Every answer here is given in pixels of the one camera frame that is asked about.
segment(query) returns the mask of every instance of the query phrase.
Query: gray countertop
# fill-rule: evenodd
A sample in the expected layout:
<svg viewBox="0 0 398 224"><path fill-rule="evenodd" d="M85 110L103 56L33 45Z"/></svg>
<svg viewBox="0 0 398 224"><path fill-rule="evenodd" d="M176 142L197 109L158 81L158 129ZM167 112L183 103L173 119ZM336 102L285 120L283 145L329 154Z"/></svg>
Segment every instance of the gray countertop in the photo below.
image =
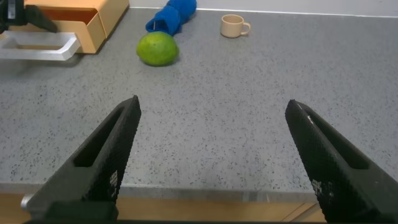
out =
<svg viewBox="0 0 398 224"><path fill-rule="evenodd" d="M177 63L135 53L153 9L131 9L97 55L0 60L0 191L34 192L121 101L142 117L121 193L313 200L284 117L311 106L398 179L398 19L198 11L175 36Z"/></svg>

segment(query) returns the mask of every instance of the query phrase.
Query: blue cloth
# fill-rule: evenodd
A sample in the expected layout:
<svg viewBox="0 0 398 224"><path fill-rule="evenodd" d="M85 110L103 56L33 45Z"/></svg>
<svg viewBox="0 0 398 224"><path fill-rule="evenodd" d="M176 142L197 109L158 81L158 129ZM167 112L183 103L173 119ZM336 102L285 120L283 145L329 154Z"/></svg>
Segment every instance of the blue cloth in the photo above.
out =
<svg viewBox="0 0 398 224"><path fill-rule="evenodd" d="M182 24L189 20L196 9L196 0L169 0L167 5L147 23L146 30L174 35L181 30Z"/></svg>

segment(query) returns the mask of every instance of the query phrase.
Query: cup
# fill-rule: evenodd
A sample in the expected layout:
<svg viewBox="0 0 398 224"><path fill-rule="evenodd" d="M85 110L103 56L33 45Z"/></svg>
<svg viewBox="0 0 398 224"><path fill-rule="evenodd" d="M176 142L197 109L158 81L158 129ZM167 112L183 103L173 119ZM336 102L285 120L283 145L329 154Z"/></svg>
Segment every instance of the cup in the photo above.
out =
<svg viewBox="0 0 398 224"><path fill-rule="evenodd" d="M242 32L243 25L248 27L247 31ZM225 15L221 18L221 35L228 38L237 38L250 32L251 26L244 22L243 17L238 15Z"/></svg>

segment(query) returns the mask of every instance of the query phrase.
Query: lime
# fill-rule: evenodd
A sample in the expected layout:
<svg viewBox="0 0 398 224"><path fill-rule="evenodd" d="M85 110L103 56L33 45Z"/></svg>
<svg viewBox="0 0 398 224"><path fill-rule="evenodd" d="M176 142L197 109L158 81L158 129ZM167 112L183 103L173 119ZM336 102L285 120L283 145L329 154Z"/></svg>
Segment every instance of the lime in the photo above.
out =
<svg viewBox="0 0 398 224"><path fill-rule="evenodd" d="M136 53L145 63L161 66L172 63L179 49L172 36L164 32L150 32L139 40Z"/></svg>

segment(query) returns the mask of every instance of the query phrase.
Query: white handle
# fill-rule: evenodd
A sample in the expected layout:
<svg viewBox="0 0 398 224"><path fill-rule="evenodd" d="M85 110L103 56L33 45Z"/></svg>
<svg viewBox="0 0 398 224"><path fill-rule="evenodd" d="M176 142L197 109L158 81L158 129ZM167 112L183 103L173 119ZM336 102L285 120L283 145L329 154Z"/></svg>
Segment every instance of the white handle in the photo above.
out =
<svg viewBox="0 0 398 224"><path fill-rule="evenodd" d="M80 47L75 33L5 31L0 40L1 59L68 60ZM63 46L58 50L17 49L18 45Z"/></svg>

